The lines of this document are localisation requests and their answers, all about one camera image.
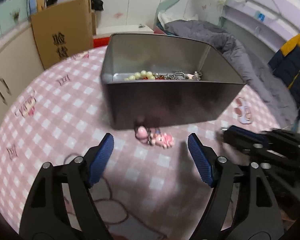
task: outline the metal box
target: metal box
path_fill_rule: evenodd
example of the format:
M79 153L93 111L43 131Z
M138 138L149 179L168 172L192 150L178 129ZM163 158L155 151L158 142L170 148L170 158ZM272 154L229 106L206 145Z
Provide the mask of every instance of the metal box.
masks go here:
M202 80L123 80L142 70L201 71ZM101 82L114 129L215 120L244 86L234 68L207 43L132 33L111 36Z

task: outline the gray comforter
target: gray comforter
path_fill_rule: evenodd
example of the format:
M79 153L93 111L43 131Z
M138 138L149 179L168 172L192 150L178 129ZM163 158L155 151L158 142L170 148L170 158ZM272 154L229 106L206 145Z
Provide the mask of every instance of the gray comforter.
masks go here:
M168 32L179 37L204 41L214 46L228 60L242 79L260 96L281 128L292 124L297 115L294 99L283 82L272 75L267 63L221 27L203 21L173 21Z

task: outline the tablecloth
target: tablecloth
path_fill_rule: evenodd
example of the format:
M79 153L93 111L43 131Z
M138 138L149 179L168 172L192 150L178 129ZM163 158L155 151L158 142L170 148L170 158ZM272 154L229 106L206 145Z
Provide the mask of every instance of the tablecloth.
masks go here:
M42 164L68 163L110 132L114 150L103 178L91 189L110 232L128 240L188 239L211 194L188 152L188 135L195 132L218 155L247 164L246 156L216 139L216 131L232 124L254 132L279 126L246 85L217 120L162 128L173 135L175 147L143 145L133 130L109 126L99 77L105 51L106 47L92 49L46 70L5 115L0 127L0 212L18 232ZM66 186L64 194L69 218L78 228ZM228 222L231 216L229 209Z

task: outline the pink figurine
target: pink figurine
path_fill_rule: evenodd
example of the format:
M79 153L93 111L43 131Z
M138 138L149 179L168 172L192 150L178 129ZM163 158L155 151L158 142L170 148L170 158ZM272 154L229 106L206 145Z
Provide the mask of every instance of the pink figurine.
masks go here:
M174 141L171 134L151 133L150 139L151 139L151 145L158 145L161 146L163 149L167 149L169 147L174 146Z
M148 131L144 126L138 127L136 131L136 137L139 139L140 142L142 143L147 143L148 142Z

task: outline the navy and yellow jacket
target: navy and yellow jacket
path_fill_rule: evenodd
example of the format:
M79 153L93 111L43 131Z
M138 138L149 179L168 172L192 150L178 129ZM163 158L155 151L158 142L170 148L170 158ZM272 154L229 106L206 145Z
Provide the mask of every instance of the navy and yellow jacket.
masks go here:
M287 41L269 61L273 75L280 78L299 109L300 119L300 34Z

